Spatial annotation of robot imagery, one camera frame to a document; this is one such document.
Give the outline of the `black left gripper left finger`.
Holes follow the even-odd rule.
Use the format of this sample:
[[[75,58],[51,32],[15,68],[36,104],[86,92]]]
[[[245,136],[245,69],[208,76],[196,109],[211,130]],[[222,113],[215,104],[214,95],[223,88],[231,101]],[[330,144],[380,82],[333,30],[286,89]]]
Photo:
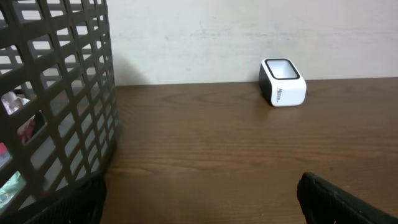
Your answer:
[[[46,206],[26,223],[100,224],[105,198],[106,184],[100,175]]]

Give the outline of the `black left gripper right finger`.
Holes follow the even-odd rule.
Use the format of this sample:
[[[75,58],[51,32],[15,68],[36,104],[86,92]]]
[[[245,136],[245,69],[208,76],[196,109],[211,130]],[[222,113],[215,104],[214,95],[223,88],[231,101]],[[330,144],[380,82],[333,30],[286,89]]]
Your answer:
[[[297,185],[297,198],[307,223],[397,224],[397,217],[312,172],[303,173]]]

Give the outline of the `green wet wipes packet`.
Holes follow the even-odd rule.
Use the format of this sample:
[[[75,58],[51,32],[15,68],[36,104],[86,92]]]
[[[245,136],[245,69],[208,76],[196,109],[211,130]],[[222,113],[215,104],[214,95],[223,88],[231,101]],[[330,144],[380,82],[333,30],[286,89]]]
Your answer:
[[[13,197],[25,185],[25,180],[17,171],[11,178],[1,187],[1,210],[12,200]]]

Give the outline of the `orange Kleenex tissue pack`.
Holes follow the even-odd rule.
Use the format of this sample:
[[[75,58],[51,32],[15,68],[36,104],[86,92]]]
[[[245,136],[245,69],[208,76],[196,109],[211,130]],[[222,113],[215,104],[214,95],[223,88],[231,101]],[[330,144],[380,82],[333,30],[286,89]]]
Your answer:
[[[29,141],[32,137],[34,132],[34,126],[34,119],[30,119],[17,130],[17,133],[23,144]],[[1,166],[3,166],[10,158],[11,155],[7,150],[7,146],[3,142],[1,142]]]

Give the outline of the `purple red tissue pack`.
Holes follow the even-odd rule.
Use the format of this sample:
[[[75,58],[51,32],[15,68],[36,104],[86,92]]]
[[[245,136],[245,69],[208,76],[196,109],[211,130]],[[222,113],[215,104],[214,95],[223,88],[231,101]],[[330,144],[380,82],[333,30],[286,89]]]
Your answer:
[[[11,115],[26,105],[30,100],[27,98],[21,98],[13,91],[10,91],[1,97],[1,101],[7,114]]]

